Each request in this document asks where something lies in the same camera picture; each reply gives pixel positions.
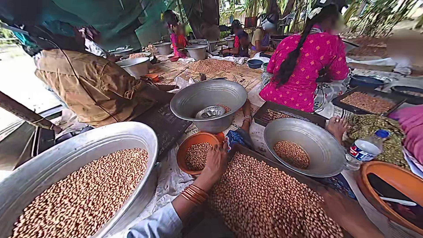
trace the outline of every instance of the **groundnut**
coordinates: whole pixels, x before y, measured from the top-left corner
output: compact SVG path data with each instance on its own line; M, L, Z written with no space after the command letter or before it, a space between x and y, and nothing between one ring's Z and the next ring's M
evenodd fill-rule
M273 147L276 154L292 166L306 169L310 164L307 153L297 144L290 141L279 141Z
M15 223L12 237L93 235L131 195L147 162L145 150L124 149L83 166L37 196Z
M290 115L287 115L285 113L282 113L280 111L275 111L275 110L272 110L272 109L267 109L267 115L269 116L271 121L279 119L279 118L290 118L291 117Z
M207 142L190 146L187 150L187 157L185 159L187 168L191 171L203 170L206 166L207 152L211 146L212 145Z
M238 238L343 237L318 205L323 198L277 168L236 152L209 206Z
M375 114L384 113L395 106L393 102L387 101L381 97L373 97L362 92L353 92L343 98L341 102Z
M230 111L231 111L231 109L230 109L230 108L228 108L228 107L227 107L227 106L225 106L225 105L216 104L216 106L221 106L221 107L223 107L223 109L225 109L225 113L228 113L228 112L230 112Z
M236 66L236 63L227 60L205 59L198 60L190 65L190 69L200 73L224 71Z

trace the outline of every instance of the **bottle cap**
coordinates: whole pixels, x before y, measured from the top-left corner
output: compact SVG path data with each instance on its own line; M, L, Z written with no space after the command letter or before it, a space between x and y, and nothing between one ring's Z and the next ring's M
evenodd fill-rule
M389 132L386 130L379 129L375 132L375 135L377 135L380 138L386 138L389 136Z

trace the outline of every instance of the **plastic bottle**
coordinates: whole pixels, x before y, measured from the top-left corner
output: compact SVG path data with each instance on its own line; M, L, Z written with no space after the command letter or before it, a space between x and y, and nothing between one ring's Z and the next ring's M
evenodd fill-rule
M358 170L363 162L371 161L382 153L382 143L388 136L388 131L379 129L372 136L354 141L346 153L346 169Z

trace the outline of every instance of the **bottle label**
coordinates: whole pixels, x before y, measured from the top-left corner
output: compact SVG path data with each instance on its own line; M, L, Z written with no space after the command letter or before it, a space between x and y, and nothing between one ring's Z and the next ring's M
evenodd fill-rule
M363 162L371 161L371 160L373 160L373 159L374 159L374 157L376 156L376 155L374 155L374 154L367 153L366 151L364 151L364 150L362 150L362 149L358 148L355 144L353 144L353 145L349 148L348 153L349 153L352 157L354 157L354 158L356 158L356 159L358 159L358 160L360 160L360 161L363 161Z

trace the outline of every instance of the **brown shirt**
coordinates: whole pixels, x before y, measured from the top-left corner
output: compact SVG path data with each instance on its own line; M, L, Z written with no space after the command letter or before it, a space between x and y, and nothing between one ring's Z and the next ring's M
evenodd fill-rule
M95 127L122 122L153 105L142 96L146 84L117 64L88 52L64 52L79 80L61 50L43 50L35 74L66 102L80 122Z

